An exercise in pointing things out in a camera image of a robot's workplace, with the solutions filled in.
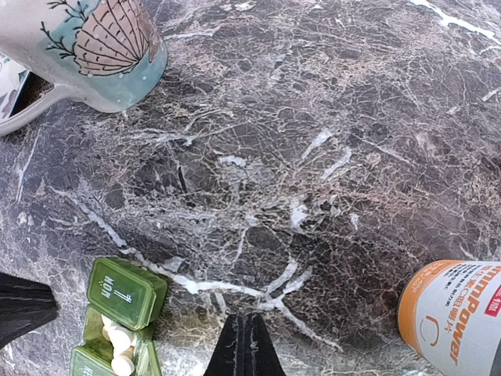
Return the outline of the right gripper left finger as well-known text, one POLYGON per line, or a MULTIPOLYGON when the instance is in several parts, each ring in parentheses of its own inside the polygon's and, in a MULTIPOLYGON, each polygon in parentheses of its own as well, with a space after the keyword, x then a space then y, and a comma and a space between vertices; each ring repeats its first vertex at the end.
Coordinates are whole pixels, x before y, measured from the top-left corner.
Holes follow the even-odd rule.
POLYGON ((227 317, 204 376, 239 376, 245 371, 245 318, 227 317))

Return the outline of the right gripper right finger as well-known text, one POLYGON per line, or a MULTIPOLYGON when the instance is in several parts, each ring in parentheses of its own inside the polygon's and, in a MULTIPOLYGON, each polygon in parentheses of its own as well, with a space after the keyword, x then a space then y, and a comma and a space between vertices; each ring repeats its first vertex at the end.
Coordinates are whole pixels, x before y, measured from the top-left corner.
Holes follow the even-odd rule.
POLYGON ((266 324, 258 313, 245 316, 244 374, 285 376, 266 324))

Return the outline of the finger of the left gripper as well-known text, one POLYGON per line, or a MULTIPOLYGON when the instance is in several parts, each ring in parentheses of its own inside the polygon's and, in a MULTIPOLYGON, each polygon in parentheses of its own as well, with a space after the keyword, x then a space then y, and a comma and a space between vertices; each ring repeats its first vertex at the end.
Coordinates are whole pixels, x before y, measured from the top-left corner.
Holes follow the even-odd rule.
POLYGON ((1 273, 1 348, 57 318, 59 307, 47 284, 1 273))

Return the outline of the orange pill bottle grey cap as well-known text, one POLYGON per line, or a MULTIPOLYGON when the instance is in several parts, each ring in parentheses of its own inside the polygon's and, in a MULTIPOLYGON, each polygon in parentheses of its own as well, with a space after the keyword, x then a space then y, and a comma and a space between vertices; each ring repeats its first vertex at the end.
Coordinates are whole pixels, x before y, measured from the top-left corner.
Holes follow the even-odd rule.
POLYGON ((398 303, 403 341, 444 375, 500 373, 500 263, 438 260, 398 303))

